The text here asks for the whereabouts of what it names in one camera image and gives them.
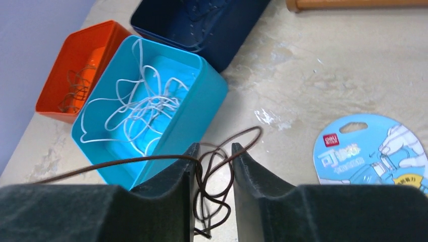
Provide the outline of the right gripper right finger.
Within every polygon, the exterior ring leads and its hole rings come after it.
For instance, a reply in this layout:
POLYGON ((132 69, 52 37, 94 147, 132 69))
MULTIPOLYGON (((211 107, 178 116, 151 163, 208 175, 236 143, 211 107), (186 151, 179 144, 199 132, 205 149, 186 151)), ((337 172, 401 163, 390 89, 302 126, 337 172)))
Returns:
POLYGON ((410 186, 294 186, 232 145, 239 241, 427 241, 427 197, 410 186))

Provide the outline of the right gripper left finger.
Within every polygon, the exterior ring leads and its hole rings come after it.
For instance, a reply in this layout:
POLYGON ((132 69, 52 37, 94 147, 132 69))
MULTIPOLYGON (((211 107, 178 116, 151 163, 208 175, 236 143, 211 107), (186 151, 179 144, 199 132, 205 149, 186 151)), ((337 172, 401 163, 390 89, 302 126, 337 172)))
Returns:
POLYGON ((117 185, 1 188, 1 241, 193 241, 196 165, 178 159, 127 190, 117 185))

